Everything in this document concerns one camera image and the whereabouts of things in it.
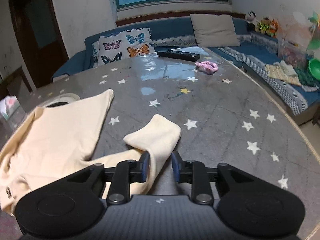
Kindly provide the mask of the cream beige garment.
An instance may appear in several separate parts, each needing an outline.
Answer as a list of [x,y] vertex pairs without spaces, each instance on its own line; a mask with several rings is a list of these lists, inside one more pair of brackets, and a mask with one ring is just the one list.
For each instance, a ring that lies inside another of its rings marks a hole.
[[[13,215],[26,194],[95,164],[92,159],[114,92],[67,105],[36,107],[1,149],[1,209]],[[150,155],[144,183],[134,183],[131,194],[147,193],[181,137],[181,128],[156,114],[143,128],[124,137],[130,150],[101,157],[114,167],[128,159]]]

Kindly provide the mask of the grey star patterned tablecloth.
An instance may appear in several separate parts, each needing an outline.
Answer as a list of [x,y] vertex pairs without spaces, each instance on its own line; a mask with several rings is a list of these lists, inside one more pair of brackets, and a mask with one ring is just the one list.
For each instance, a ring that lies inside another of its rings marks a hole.
[[123,137],[160,114],[181,128],[177,149],[209,166],[227,162],[287,189],[304,203],[302,239],[319,232],[319,156],[296,123],[242,71],[210,51],[197,52],[219,64],[209,76],[190,62],[155,54],[90,69],[42,87],[21,103],[26,111],[73,93],[80,98],[109,88],[114,100],[93,156],[124,151]]

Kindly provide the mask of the black round induction cooktop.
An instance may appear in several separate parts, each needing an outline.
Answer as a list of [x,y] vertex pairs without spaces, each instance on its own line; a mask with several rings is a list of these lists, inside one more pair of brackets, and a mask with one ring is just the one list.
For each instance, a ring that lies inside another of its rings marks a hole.
[[49,103],[46,107],[53,108],[53,107],[67,105],[67,104],[69,104],[69,102],[67,101],[57,101],[57,102]]

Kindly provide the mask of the pink small cloth item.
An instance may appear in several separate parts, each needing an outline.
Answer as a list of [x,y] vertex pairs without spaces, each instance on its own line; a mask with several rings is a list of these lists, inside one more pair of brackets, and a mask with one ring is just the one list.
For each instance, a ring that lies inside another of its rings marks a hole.
[[213,75],[218,70],[218,65],[210,61],[195,62],[196,69],[208,75]]

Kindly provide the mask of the black remote control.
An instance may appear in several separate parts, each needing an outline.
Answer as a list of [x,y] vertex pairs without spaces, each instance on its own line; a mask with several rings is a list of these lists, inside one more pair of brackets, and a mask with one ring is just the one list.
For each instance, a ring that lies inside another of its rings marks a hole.
[[200,59],[200,54],[197,53],[189,53],[185,51],[178,50],[167,50],[167,51],[158,51],[157,55],[160,57],[166,57],[170,59],[178,59],[190,62],[196,62]]

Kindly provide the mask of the butterfly print pillow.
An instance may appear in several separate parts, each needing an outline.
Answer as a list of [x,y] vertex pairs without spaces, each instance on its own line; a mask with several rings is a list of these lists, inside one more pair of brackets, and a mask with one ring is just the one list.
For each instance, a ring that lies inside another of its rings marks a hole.
[[114,32],[92,43],[93,66],[154,53],[150,28]]

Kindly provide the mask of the blue sofa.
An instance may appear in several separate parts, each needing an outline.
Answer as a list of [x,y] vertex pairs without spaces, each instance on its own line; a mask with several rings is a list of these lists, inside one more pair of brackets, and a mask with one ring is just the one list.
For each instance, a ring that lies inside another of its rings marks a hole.
[[299,115],[319,103],[319,83],[308,85],[270,77],[265,67],[281,63],[280,41],[247,30],[247,22],[229,15],[212,16],[226,20],[226,26],[215,22],[213,27],[201,27],[198,15],[167,18],[131,24],[95,34],[85,39],[86,49],[76,53],[54,74],[53,78],[129,59],[145,57],[157,51],[198,46],[208,48],[237,67],[253,70]]

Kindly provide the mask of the pink white tissue pack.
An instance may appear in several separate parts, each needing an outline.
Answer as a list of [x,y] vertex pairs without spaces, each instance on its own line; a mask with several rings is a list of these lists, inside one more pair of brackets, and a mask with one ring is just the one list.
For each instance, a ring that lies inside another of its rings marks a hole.
[[1,116],[5,120],[9,120],[18,107],[20,107],[20,103],[16,96],[6,96],[0,101]]

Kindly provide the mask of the grey plain cushion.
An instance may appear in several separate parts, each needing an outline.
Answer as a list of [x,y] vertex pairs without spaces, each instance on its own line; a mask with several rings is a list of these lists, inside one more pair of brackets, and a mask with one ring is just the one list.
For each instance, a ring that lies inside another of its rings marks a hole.
[[234,23],[230,15],[191,14],[194,36],[199,47],[238,47]]

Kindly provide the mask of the dark wooden side table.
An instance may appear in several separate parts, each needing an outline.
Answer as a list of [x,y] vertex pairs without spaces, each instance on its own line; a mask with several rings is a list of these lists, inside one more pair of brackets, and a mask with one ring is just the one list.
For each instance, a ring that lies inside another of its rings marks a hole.
[[19,99],[29,95],[32,91],[22,66],[1,80],[1,100],[6,96],[16,96]]

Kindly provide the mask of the clear plastic toy box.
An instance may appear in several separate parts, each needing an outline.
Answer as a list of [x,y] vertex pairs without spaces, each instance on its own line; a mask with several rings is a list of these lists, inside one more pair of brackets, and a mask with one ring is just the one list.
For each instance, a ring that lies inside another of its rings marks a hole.
[[314,58],[314,52],[285,39],[278,40],[278,57],[294,68],[304,69]]

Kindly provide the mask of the dark wooden door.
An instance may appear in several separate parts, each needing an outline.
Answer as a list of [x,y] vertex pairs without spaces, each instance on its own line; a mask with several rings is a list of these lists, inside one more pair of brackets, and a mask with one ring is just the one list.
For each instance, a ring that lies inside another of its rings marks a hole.
[[52,0],[9,0],[17,43],[36,88],[68,61]]

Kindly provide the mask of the yellow bear plush toy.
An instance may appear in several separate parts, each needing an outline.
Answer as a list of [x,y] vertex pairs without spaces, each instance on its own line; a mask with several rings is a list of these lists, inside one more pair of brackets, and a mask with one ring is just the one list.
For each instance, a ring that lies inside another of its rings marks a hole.
[[268,17],[263,18],[257,23],[259,33],[263,35],[270,35],[271,20]]

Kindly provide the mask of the orange fox plush toy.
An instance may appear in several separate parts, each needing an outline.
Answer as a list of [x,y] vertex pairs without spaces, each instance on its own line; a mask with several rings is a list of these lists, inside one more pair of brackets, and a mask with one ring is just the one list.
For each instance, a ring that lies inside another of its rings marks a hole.
[[278,31],[278,22],[275,19],[273,19],[270,22],[269,28],[266,33],[269,37],[276,38],[277,31]]

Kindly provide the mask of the colourful pinwheel toy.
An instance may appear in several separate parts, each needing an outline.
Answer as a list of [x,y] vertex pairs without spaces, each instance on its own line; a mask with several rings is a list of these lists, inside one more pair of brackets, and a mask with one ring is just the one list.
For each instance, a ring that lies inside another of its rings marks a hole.
[[312,26],[309,27],[311,39],[308,44],[307,50],[317,50],[319,49],[320,44],[319,14],[314,11],[313,15],[309,17],[309,21],[312,23]]

